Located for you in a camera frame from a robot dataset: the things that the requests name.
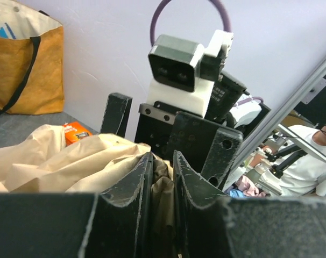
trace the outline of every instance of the metal frame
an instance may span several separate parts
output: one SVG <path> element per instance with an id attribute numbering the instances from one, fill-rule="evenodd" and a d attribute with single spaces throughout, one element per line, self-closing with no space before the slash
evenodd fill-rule
<path id="1" fill-rule="evenodd" d="M 233 164 L 236 169 L 252 153 L 262 141 L 277 127 L 277 125 L 290 113 L 294 107 L 304 99 L 310 90 L 318 85 L 326 75 L 326 58 L 316 67 L 314 72 L 298 87 L 277 110 L 268 113 L 267 117 L 255 129 L 254 132 L 243 142 Z"/>
<path id="2" fill-rule="evenodd" d="M 312 101 L 320 92 L 326 87 L 326 79 L 322 78 L 318 85 L 316 85 L 315 88 L 313 88 L 306 96 L 304 99 L 302 99 L 302 103 L 307 105 Z"/>

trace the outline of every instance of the gray table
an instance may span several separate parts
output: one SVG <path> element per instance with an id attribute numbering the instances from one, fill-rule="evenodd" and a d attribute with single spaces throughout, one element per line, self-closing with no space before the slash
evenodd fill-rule
<path id="1" fill-rule="evenodd" d="M 78 120 L 66 113 L 44 114 L 40 116 L 3 114 L 0 116 L 0 148 L 21 143 L 41 125 L 63 125 L 74 121 Z M 91 133 L 97 133 L 90 127 L 82 125 Z"/>

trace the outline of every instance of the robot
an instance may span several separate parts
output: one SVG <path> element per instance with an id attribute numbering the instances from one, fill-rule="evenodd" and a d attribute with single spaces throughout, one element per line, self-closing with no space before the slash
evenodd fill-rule
<path id="1" fill-rule="evenodd" d="M 222 4 L 211 2 L 229 28 Z M 243 138 L 269 111 L 242 132 L 225 126 L 247 94 L 223 71 L 233 34 L 216 31 L 207 48 L 153 34 L 153 80 L 135 139 L 152 152 L 102 193 L 0 194 L 0 257 L 326 257 L 326 200 L 243 200 L 222 191 Z M 101 133 L 124 137 L 131 103 L 109 95 Z M 150 231 L 153 153 L 174 168 L 174 237 L 160 248 Z"/>

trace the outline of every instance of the yellow tote bag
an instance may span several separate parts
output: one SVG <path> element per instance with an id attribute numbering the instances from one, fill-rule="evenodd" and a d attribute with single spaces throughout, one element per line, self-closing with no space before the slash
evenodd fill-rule
<path id="1" fill-rule="evenodd" d="M 60 22 L 15 1 L 0 0 L 0 115 L 61 112 L 62 58 Z"/>

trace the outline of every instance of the pink object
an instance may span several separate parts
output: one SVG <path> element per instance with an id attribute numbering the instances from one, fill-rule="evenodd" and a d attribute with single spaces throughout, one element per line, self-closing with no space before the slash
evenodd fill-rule
<path id="1" fill-rule="evenodd" d="M 238 190 L 242 191 L 245 196 L 265 197 L 266 192 L 260 192 L 255 184 L 246 176 L 241 176 L 236 182 Z"/>

